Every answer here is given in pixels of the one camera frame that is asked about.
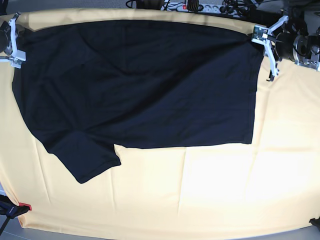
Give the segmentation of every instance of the black fabric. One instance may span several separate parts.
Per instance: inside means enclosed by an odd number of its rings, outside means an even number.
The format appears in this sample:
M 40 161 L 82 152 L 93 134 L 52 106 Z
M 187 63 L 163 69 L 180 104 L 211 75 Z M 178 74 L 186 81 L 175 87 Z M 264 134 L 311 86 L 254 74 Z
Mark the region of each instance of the black fabric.
M 12 88 L 22 117 L 79 183 L 121 164 L 114 144 L 252 141 L 263 55 L 244 34 L 117 20 L 39 30 L 19 48 L 27 61 Z
M 0 16 L 7 15 L 7 6 L 9 0 L 0 0 Z

